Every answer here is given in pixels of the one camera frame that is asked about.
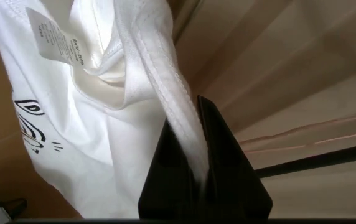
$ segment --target white cloth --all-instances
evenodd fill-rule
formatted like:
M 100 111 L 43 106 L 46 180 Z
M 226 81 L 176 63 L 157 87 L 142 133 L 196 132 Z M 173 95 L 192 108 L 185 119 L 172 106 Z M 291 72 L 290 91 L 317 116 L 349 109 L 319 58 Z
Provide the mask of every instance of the white cloth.
M 91 68 L 43 58 L 27 7 L 84 41 Z M 165 1 L 0 0 L 0 52 L 24 144 L 85 218 L 138 216 L 166 115 L 205 180 L 207 146 L 171 32 Z

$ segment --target beige curtain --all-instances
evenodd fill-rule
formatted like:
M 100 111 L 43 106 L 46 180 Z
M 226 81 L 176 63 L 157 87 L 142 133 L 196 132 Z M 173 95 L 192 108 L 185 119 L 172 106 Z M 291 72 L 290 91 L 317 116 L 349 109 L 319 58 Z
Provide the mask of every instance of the beige curtain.
M 356 0 L 205 0 L 179 66 L 254 168 L 356 146 Z M 263 181 L 273 217 L 356 217 L 356 162 Z

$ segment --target brown floor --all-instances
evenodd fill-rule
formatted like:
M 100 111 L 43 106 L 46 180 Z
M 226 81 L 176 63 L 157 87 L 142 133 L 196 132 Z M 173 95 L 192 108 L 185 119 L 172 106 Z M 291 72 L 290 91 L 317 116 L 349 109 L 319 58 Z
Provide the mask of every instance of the brown floor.
M 24 149 L 11 100 L 11 86 L 0 58 L 0 201 L 24 197 L 21 218 L 80 218 L 77 211 L 47 184 Z

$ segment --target black printed graphic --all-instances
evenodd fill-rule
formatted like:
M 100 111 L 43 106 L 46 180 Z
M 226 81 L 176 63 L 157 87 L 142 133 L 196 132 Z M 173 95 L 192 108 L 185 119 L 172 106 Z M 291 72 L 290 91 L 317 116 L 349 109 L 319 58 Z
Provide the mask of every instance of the black printed graphic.
M 29 114 L 36 116 L 45 114 L 37 100 L 16 100 L 15 104 Z
M 44 115 L 40 104 L 37 100 L 16 100 L 15 104 L 25 112 L 31 115 Z M 44 148 L 44 143 L 47 140 L 45 134 L 34 124 L 24 118 L 19 112 L 17 113 L 19 118 L 19 124 L 21 125 L 23 140 L 28 143 L 36 154 L 40 152 L 40 149 Z M 59 142 L 51 142 L 54 146 L 53 150 L 60 152 L 63 147 Z

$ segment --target white care label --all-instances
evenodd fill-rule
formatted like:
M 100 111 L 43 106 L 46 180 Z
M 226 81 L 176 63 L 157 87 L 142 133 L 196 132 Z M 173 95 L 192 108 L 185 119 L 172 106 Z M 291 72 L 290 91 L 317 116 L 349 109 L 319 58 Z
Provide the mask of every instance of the white care label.
M 88 52 L 83 42 L 60 30 L 56 22 L 41 13 L 28 7 L 26 12 L 41 56 L 75 67 L 88 68 Z

